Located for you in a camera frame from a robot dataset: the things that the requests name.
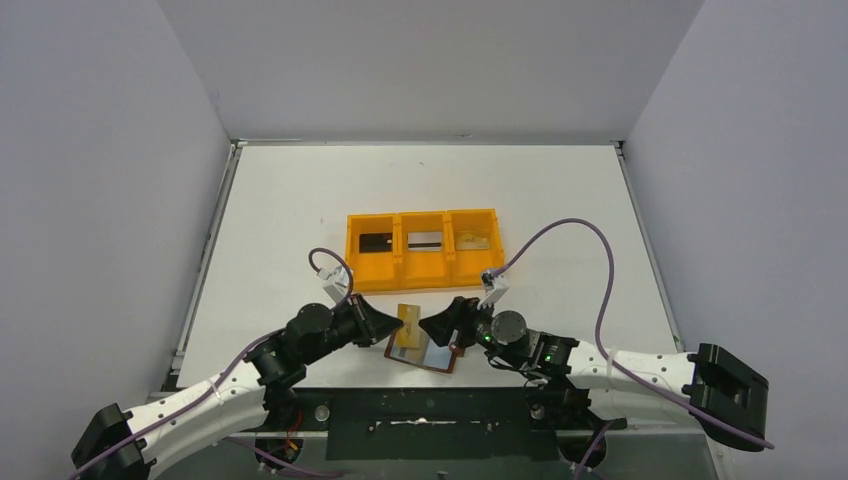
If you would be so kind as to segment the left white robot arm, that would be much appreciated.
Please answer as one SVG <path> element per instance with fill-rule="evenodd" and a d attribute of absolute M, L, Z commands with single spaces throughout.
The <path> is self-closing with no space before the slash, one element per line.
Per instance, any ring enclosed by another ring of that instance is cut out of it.
<path fill-rule="evenodd" d="M 168 397 L 99 410 L 73 448 L 75 479 L 154 479 L 225 437 L 266 423 L 294 399 L 309 365 L 353 344 L 369 347 L 402 320 L 355 294 L 329 308 L 303 306 L 285 327 L 242 350 L 220 373 Z"/>

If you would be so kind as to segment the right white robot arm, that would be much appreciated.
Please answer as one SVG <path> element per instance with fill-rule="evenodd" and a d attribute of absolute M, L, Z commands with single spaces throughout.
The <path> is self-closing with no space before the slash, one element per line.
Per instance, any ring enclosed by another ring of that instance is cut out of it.
<path fill-rule="evenodd" d="M 533 330 L 516 311 L 495 312 L 465 297 L 418 325 L 439 346 L 479 345 L 495 369 L 580 394 L 578 410 L 598 420 L 693 420 L 709 438 L 737 450 L 772 446 L 768 380 L 721 346 L 702 343 L 676 354 L 605 349 Z"/>

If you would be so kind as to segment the brown leather card holder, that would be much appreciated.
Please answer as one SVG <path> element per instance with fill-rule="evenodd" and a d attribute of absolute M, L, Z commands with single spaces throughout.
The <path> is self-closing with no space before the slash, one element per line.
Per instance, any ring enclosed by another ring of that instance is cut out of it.
<path fill-rule="evenodd" d="M 389 339 L 384 357 L 415 368 L 451 374 L 461 354 L 448 346 L 438 346 L 426 333 L 416 327 L 394 333 Z"/>

